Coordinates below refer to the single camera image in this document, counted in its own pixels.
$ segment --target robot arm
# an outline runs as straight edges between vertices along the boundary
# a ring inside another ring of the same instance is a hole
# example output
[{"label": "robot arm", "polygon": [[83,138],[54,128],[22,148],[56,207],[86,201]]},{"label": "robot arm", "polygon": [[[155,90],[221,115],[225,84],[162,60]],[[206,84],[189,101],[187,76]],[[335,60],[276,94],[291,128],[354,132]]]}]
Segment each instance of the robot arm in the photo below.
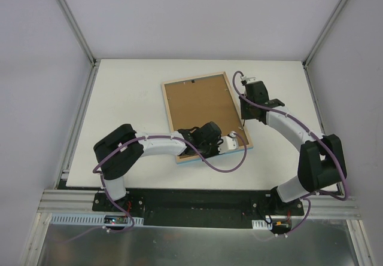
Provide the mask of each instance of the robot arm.
[{"label": "robot arm", "polygon": [[[191,143],[204,158],[224,154],[238,148],[238,141],[231,136],[221,136],[220,128],[213,122],[201,128],[180,129],[167,134],[136,132],[130,124],[123,124],[108,136],[100,140],[94,151],[97,161],[102,161],[107,155],[129,140],[138,137],[167,136],[178,137]],[[123,175],[135,164],[140,157],[149,155],[195,155],[195,151],[186,143],[169,138],[142,139],[131,143],[120,152],[113,155],[102,167],[105,186],[111,198],[118,200],[126,195]]]},{"label": "robot arm", "polygon": [[[245,86],[243,96],[248,100],[283,113],[257,108],[240,96],[242,119],[257,119],[277,130],[294,145],[300,154],[297,176],[272,189],[277,207],[341,181],[339,172],[329,154],[302,126],[288,115],[284,115],[289,114],[290,111],[280,100],[269,99],[268,91],[262,81],[242,76],[242,85]],[[334,153],[346,177],[341,140],[334,134],[325,136],[322,133],[313,133]]]}]

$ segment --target white table surface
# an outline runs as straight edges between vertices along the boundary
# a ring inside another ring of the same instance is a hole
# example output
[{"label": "white table surface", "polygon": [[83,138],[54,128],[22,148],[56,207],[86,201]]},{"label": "white table surface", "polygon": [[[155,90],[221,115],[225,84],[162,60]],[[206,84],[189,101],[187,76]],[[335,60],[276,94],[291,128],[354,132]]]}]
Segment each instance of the white table surface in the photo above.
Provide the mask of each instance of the white table surface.
[{"label": "white table surface", "polygon": [[[129,123],[135,130],[169,132],[162,82],[221,71],[231,82],[237,70],[264,81],[271,99],[280,99],[311,129],[320,129],[300,62],[102,60],[66,185],[101,186],[99,176],[92,173],[97,164],[93,146],[118,126]],[[124,176],[126,187],[271,189],[297,174],[299,153],[284,137],[256,120],[247,121],[246,126],[254,148],[237,171],[218,173],[201,161],[176,164],[173,156],[157,155],[136,162]],[[237,152],[209,161],[230,169],[242,155]]]}]

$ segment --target cork board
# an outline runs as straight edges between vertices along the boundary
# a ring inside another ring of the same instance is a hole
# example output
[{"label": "cork board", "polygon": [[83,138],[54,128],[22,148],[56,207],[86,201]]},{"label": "cork board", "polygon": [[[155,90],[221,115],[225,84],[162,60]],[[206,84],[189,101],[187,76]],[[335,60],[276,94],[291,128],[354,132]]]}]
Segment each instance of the cork board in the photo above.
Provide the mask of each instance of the cork board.
[{"label": "cork board", "polygon": [[[202,127],[213,121],[223,136],[237,132],[245,139],[247,148],[253,147],[246,127],[242,126],[239,107],[225,72],[164,82],[162,91],[172,132]],[[238,143],[239,148],[233,152],[244,149],[241,140]],[[177,157],[177,163],[197,159],[197,155]]]}]

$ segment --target gray wall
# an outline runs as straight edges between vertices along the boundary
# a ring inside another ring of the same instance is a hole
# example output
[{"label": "gray wall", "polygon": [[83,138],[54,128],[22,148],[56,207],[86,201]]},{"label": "gray wall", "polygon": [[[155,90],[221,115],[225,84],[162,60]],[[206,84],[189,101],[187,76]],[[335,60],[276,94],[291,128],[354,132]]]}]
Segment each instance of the gray wall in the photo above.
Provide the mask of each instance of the gray wall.
[{"label": "gray wall", "polygon": [[351,0],[309,66],[327,132],[343,142],[377,265],[383,265],[383,0]]},{"label": "gray wall", "polygon": [[90,64],[55,0],[0,0],[0,264],[52,187]]},{"label": "gray wall", "polygon": [[338,0],[67,0],[112,59],[303,60]]}]

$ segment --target wooden frame border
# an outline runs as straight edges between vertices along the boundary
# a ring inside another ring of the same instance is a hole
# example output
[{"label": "wooden frame border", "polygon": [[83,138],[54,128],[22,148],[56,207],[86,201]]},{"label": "wooden frame border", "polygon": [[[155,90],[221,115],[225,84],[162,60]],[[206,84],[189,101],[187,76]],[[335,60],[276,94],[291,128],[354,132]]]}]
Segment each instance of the wooden frame border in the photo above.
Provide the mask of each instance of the wooden frame border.
[{"label": "wooden frame border", "polygon": [[[232,100],[233,100],[233,103],[234,103],[234,107],[236,109],[236,112],[237,112],[237,115],[238,115],[238,118],[239,120],[241,121],[241,116],[240,116],[240,113],[241,113],[241,110],[235,100],[235,94],[234,94],[234,91],[232,89],[232,86],[230,85],[230,82],[229,82],[229,79],[227,78],[227,75],[226,75],[226,72],[217,72],[217,73],[212,73],[212,74],[208,74],[208,75],[199,75],[199,76],[194,76],[194,77],[188,77],[188,78],[183,78],[183,79],[177,79],[177,80],[172,80],[172,81],[166,81],[166,82],[163,82],[161,84],[161,87],[162,87],[162,94],[163,94],[163,100],[165,102],[165,108],[166,108],[166,116],[168,117],[168,122],[169,122],[169,128],[170,128],[170,131],[171,132],[174,132],[174,128],[173,128],[173,121],[172,121],[172,116],[170,114],[170,107],[169,107],[169,102],[167,100],[168,96],[166,94],[166,89],[165,89],[165,85],[167,84],[173,84],[175,82],[184,82],[184,81],[190,81],[190,80],[195,80],[195,79],[200,79],[200,78],[206,78],[206,77],[214,77],[214,76],[219,76],[219,75],[222,75],[225,82],[226,82],[226,85],[227,85],[227,89],[229,90],[229,93],[232,97]],[[246,135],[246,138],[247,138],[247,141],[248,141],[248,144],[246,145],[247,146],[247,149],[251,149],[253,148],[253,142],[251,141],[251,138],[250,138],[250,135],[249,135],[249,132],[246,128],[246,126],[244,127],[243,129],[245,135]],[[242,151],[244,150],[244,146],[240,146],[238,149],[236,149],[235,151],[230,151],[228,152],[228,154],[230,153],[233,153],[233,152],[237,152],[237,151]],[[197,155],[195,156],[192,156],[192,157],[186,157],[186,158],[180,158],[180,157],[176,157],[176,161],[177,161],[177,164],[179,163],[186,163],[188,161],[193,161],[193,160],[198,160],[199,157]]]}]

